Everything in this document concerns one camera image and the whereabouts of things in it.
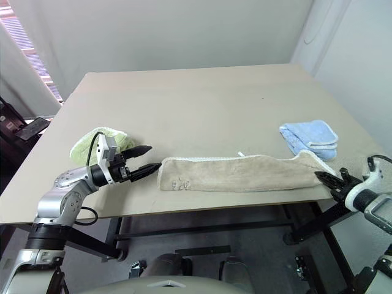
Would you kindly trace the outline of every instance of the window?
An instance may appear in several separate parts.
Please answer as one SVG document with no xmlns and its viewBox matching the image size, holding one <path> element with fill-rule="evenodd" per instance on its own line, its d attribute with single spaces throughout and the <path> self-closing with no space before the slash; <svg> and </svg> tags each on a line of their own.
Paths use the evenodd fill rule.
<svg viewBox="0 0 392 294">
<path fill-rule="evenodd" d="M 22 50 L 24 55 L 26 55 L 32 65 L 32 68 L 36 70 L 42 81 L 48 86 L 49 90 L 53 93 L 58 102 L 62 104 L 62 98 L 56 85 L 53 83 L 47 69 L 39 58 L 34 46 L 32 45 L 29 37 L 26 35 L 19 19 L 15 16 L 7 0 L 0 0 L 0 20 L 15 43 L 19 46 L 20 50 Z"/>
</svg>

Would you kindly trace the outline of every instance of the beige towel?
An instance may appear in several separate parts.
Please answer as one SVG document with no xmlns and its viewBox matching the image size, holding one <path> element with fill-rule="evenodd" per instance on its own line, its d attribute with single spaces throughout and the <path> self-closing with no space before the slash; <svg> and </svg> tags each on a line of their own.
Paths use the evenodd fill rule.
<svg viewBox="0 0 392 294">
<path fill-rule="evenodd" d="M 292 159 L 266 155 L 225 158 L 168 157 L 158 174 L 163 191 L 199 190 L 256 192 L 312 187 L 320 184 L 314 172 L 335 172 L 311 151 Z"/>
</svg>

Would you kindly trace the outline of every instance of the table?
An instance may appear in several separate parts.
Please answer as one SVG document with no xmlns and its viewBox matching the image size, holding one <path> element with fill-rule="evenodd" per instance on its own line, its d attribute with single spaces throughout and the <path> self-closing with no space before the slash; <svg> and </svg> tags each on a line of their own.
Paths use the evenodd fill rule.
<svg viewBox="0 0 392 294">
<path fill-rule="evenodd" d="M 41 196 L 63 171 L 77 167 L 71 147 L 98 126 L 123 130 L 153 150 L 128 160 L 131 170 L 176 157 L 292 154 L 279 133 L 283 123 L 325 120 L 339 136 L 328 164 L 360 176 L 367 156 L 382 150 L 369 134 L 300 66 L 219 67 L 144 72 L 88 73 L 0 197 L 0 223 L 34 219 Z M 331 198 L 317 187 L 221 193 L 157 189 L 156 174 L 103 187 L 84 205 L 100 217 L 134 216 Z M 82 211 L 80 219 L 91 217 Z"/>
</svg>

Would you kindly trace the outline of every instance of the cloth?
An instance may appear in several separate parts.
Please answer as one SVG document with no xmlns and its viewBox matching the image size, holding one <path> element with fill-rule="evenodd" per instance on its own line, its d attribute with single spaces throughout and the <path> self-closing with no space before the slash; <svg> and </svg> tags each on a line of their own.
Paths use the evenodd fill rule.
<svg viewBox="0 0 392 294">
<path fill-rule="evenodd" d="M 135 146 L 135 143 L 130 139 L 126 133 L 120 130 L 114 130 L 109 127 L 97 127 L 94 130 L 88 132 L 86 135 L 81 137 L 79 141 L 72 147 L 69 157 L 78 165 L 86 165 L 88 150 L 90 148 L 91 140 L 97 132 L 102 132 L 106 136 L 114 137 L 117 143 L 117 152 L 124 151 L 126 149 Z M 95 148 L 92 149 L 90 165 L 97 163 L 97 155 Z"/>
<path fill-rule="evenodd" d="M 312 187 L 320 184 L 314 172 L 335 172 L 313 152 L 303 150 L 292 159 L 266 155 L 163 160 L 158 188 L 217 192 L 256 192 Z"/>
<path fill-rule="evenodd" d="M 336 147 L 339 138 L 324 121 L 284 124 L 279 128 L 279 132 L 294 155 L 301 150 L 310 150 L 323 160 L 334 159 L 337 155 Z"/>
</svg>

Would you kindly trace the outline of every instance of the folded blue towel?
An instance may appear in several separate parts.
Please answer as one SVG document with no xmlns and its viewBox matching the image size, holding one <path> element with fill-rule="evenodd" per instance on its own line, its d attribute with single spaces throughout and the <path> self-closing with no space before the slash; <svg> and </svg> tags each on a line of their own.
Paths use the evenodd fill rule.
<svg viewBox="0 0 392 294">
<path fill-rule="evenodd" d="M 279 128 L 279 132 L 285 138 L 294 155 L 305 149 L 314 152 L 323 160 L 331 160 L 336 157 L 339 138 L 324 121 L 284 124 Z"/>
</svg>

